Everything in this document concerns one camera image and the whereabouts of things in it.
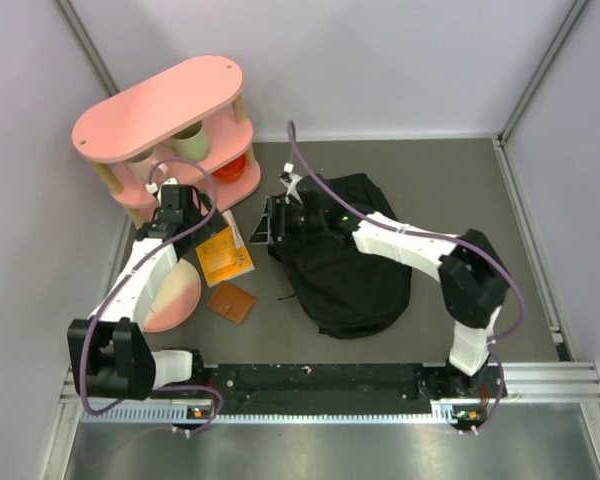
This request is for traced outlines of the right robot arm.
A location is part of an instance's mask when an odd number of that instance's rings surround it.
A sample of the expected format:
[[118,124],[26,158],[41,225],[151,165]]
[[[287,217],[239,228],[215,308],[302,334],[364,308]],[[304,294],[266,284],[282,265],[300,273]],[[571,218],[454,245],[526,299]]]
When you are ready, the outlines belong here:
[[486,236],[450,239],[397,221],[382,191],[363,173],[325,180],[284,173],[287,192],[266,198],[249,238],[266,246],[323,335],[357,339],[393,325],[407,309],[412,273],[438,282],[454,321],[445,369],[420,384],[433,398],[478,389],[487,342],[509,285]]

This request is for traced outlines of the pink mug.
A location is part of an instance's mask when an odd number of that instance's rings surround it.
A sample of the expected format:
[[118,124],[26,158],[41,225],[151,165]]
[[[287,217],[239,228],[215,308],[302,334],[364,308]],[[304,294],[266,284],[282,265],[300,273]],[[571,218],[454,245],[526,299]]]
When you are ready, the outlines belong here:
[[126,161],[131,171],[138,177],[147,178],[152,168],[154,150],[145,150]]

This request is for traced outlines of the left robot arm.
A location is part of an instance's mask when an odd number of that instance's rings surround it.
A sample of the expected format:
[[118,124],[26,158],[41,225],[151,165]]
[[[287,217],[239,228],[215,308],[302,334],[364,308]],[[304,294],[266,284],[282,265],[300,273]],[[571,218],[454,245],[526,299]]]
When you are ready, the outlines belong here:
[[107,297],[67,331],[77,393],[91,397],[144,400],[173,384],[185,396],[206,387],[193,350],[150,350],[143,335],[156,318],[156,300],[178,294],[198,273],[185,258],[227,225],[209,196],[192,185],[167,180],[156,190],[159,205],[136,233],[127,264]]

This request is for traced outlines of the orange paperback book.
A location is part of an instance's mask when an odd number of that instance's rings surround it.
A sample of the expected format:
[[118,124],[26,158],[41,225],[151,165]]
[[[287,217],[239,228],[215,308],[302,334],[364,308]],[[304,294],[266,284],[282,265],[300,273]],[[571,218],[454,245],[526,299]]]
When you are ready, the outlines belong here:
[[226,210],[222,216],[227,227],[195,248],[209,287],[255,270],[232,212]]

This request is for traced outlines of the black student backpack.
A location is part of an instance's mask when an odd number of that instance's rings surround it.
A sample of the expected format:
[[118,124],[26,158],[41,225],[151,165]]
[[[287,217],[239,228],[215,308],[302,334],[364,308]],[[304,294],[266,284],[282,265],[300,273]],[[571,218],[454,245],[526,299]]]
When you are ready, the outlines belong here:
[[406,311],[412,269],[364,254],[354,242],[321,238],[300,245],[267,246],[281,264],[298,302],[318,326],[336,339],[355,339],[390,327]]

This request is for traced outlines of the brown leather wallet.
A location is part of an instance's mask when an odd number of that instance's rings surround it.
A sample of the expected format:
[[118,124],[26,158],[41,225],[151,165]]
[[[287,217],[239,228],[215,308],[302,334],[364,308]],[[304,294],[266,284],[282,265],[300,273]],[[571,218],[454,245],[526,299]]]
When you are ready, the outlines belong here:
[[222,281],[211,294],[207,307],[235,324],[242,324],[255,303],[253,295],[230,282]]

